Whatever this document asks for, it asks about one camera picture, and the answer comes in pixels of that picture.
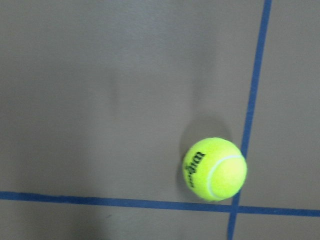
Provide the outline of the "tennis ball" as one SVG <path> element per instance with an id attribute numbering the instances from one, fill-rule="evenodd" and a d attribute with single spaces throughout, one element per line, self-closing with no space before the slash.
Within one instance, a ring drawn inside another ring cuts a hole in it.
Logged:
<path id="1" fill-rule="evenodd" d="M 219 137 L 195 143 L 182 162 L 187 187 L 199 198 L 212 202 L 229 199 L 243 187 L 247 163 L 232 142 Z"/>

